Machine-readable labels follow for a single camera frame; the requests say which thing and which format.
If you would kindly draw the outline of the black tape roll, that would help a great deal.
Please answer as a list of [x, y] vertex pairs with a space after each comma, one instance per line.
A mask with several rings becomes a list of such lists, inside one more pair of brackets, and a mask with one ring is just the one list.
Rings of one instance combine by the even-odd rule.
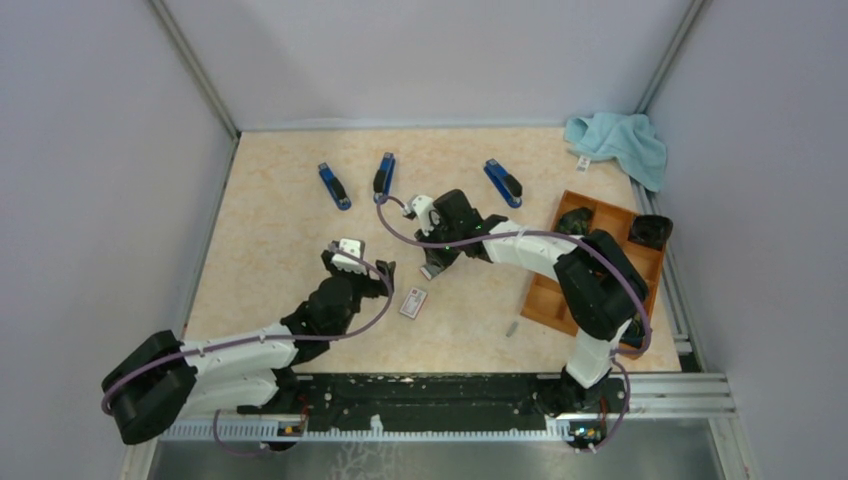
[[673, 221], [662, 215], [638, 215], [628, 232], [628, 241], [662, 251], [673, 232]]

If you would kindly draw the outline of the light blue cloth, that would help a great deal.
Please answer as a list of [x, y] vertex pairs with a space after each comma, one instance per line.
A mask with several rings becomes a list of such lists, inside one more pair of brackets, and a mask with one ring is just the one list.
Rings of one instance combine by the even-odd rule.
[[658, 193], [665, 184], [668, 163], [666, 144], [645, 114], [598, 112], [566, 120], [564, 140], [570, 151], [591, 162], [615, 160], [646, 190]]

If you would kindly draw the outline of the brown wooden compartment tray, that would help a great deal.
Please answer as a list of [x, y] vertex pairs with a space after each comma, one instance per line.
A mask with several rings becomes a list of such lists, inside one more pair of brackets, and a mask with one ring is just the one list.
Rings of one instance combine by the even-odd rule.
[[[648, 287], [644, 308], [647, 314], [652, 314], [665, 250], [656, 250], [634, 241], [631, 230], [638, 217], [636, 212], [572, 191], [563, 193], [551, 227], [555, 228], [564, 214], [580, 208], [593, 212], [588, 227], [591, 230], [601, 229], [610, 233], [642, 276]], [[577, 324], [571, 316], [558, 283], [548, 277], [539, 274], [533, 277], [521, 308], [521, 315], [567, 335], [577, 334]]]

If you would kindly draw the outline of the blue black stapler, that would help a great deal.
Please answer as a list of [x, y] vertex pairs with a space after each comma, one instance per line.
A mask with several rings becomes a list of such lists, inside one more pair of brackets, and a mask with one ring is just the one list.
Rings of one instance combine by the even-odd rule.
[[352, 206], [350, 197], [342, 182], [336, 177], [326, 162], [318, 165], [318, 174], [336, 207], [341, 211], [350, 209]]
[[390, 194], [395, 166], [395, 155], [392, 152], [385, 152], [372, 182], [372, 199], [375, 204], [379, 203], [381, 198]]

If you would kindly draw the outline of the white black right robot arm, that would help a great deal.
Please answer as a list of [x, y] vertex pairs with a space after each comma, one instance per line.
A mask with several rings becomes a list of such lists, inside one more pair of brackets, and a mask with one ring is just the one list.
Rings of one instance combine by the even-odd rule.
[[542, 231], [506, 216], [482, 217], [459, 189], [433, 199], [418, 195], [403, 209], [419, 228], [424, 272], [439, 275], [464, 254], [493, 264], [521, 267], [554, 281], [577, 326], [564, 367], [563, 398], [576, 412], [602, 398], [602, 380], [633, 320], [644, 314], [649, 287], [623, 249], [605, 230], [586, 235]]

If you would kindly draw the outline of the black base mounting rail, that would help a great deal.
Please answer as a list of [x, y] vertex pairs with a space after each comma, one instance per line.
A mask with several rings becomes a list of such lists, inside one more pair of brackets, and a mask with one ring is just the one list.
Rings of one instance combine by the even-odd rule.
[[266, 405], [237, 411], [304, 415], [310, 433], [365, 430], [373, 417], [388, 432], [539, 431], [561, 414], [619, 413], [624, 394], [620, 378], [579, 393], [560, 373], [313, 373], [289, 375]]

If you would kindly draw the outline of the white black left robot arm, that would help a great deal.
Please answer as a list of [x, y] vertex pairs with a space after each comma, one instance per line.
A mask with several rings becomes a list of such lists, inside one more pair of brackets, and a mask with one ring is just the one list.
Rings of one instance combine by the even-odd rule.
[[292, 411], [300, 399], [293, 367], [373, 327], [374, 320], [350, 327], [363, 300], [393, 297], [396, 262], [368, 263], [358, 247], [348, 239], [331, 243], [321, 254], [327, 278], [266, 327], [201, 341], [180, 340], [171, 330], [147, 337], [101, 383], [101, 409], [123, 443], [146, 442], [178, 420], [219, 410]]

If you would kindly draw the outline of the silver staple strip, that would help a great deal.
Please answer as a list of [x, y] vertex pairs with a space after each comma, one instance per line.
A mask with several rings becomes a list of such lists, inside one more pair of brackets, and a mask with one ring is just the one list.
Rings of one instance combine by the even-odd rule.
[[511, 338], [515, 334], [518, 326], [519, 326], [519, 323], [517, 321], [512, 322], [511, 325], [509, 326], [505, 336], [507, 338]]

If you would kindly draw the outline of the red white staple box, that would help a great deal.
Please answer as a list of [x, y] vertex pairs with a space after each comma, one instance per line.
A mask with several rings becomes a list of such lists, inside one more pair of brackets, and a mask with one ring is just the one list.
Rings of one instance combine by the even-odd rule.
[[427, 298], [428, 293], [425, 290], [417, 287], [411, 288], [401, 303], [399, 314], [412, 320], [416, 319]]

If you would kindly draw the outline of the black item in tray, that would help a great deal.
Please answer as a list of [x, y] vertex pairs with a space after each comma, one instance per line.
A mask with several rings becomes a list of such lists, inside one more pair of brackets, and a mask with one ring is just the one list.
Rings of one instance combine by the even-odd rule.
[[555, 224], [554, 231], [566, 235], [585, 236], [590, 232], [594, 212], [588, 207], [580, 207], [563, 213]]

